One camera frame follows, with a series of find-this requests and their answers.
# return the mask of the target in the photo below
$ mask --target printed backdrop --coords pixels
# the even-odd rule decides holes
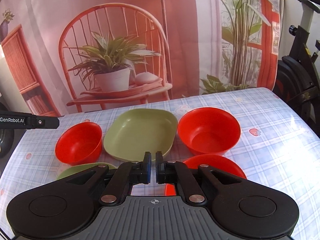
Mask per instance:
[[[0,13],[5,59],[34,114],[275,82],[278,0],[0,0]]]

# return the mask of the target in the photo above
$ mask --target green plate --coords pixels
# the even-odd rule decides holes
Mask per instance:
[[[65,177],[68,177],[70,175],[73,175],[73,174],[76,174],[78,172],[81,172],[81,171],[84,171],[86,169],[89,169],[91,167],[94,167],[94,166],[97,166],[99,164],[106,164],[109,166],[109,169],[115,169],[116,167],[113,166],[112,164],[110,163],[88,163],[88,164],[82,164],[82,165],[77,165],[77,166],[72,166],[70,167],[69,169],[66,169],[65,171],[63,171],[58,177],[57,177],[57,180],[58,179],[63,179]]]
[[[168,111],[133,109],[121,114],[111,125],[103,140],[107,153],[121,161],[142,161],[145,152],[171,149],[178,120]]]

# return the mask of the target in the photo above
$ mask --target wooden cabinet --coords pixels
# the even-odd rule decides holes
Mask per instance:
[[[1,45],[17,87],[33,114],[60,116],[32,60],[22,26],[12,30]]]

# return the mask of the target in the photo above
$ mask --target knob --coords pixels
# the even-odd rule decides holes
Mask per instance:
[[[317,48],[317,50],[319,52],[319,50],[320,50],[320,41],[319,40],[316,41],[316,48]]]
[[[290,33],[292,36],[296,36],[297,30],[298,30],[298,28],[297,28],[296,26],[291,25],[290,28],[289,28],[289,33]]]

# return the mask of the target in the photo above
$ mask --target white plant pot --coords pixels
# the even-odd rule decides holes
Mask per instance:
[[[125,68],[112,73],[94,75],[103,92],[124,91],[129,89],[130,69]]]

